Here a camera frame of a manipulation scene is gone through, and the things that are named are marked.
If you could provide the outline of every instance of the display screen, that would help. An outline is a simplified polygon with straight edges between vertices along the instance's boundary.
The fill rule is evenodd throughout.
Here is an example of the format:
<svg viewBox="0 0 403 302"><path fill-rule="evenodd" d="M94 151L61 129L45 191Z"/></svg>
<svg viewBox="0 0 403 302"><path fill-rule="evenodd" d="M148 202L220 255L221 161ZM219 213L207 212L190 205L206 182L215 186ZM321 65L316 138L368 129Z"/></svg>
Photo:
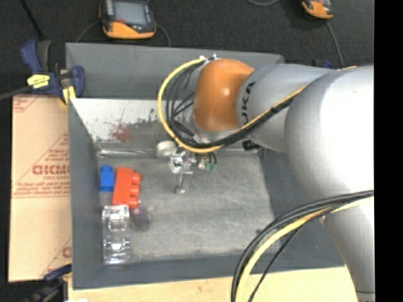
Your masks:
<svg viewBox="0 0 403 302"><path fill-rule="evenodd" d="M144 6L142 4L115 1L115 17L123 19L126 23L136 25L146 25Z"/></svg>

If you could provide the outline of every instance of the transparent container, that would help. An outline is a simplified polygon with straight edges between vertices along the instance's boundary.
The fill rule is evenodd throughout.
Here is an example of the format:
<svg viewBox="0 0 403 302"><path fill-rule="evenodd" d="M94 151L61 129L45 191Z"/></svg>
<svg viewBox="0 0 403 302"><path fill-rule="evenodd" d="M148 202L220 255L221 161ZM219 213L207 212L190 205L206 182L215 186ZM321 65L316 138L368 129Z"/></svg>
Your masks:
<svg viewBox="0 0 403 302"><path fill-rule="evenodd" d="M102 225L105 264L128 262L132 256L128 206L105 206L102 212Z"/></svg>

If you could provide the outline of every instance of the red stain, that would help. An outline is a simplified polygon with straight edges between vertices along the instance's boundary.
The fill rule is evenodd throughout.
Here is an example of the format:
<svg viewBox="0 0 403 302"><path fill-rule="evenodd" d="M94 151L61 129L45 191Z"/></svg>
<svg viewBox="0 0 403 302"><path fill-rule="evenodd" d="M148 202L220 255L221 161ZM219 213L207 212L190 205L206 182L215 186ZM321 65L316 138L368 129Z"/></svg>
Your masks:
<svg viewBox="0 0 403 302"><path fill-rule="evenodd" d="M117 124L113 126L109 136L119 142L130 142L133 140L133 131L126 124Z"/></svg>

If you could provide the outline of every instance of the orange block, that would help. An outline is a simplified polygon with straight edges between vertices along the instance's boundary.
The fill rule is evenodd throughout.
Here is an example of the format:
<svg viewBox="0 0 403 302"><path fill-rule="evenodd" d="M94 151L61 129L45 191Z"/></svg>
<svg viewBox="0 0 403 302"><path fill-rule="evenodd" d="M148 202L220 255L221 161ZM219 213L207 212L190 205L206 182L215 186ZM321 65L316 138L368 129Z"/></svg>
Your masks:
<svg viewBox="0 0 403 302"><path fill-rule="evenodd" d="M141 174L133 169L117 167L112 204L127 204L130 209L139 206Z"/></svg>

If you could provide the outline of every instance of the blue block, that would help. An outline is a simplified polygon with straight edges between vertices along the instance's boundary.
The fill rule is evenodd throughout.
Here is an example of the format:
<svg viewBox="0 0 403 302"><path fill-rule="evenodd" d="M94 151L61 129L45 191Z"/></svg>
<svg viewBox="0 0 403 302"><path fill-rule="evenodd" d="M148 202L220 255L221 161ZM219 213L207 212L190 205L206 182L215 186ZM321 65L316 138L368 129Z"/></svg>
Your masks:
<svg viewBox="0 0 403 302"><path fill-rule="evenodd" d="M113 191L115 187L115 174L110 165L103 165L99 175L99 191Z"/></svg>

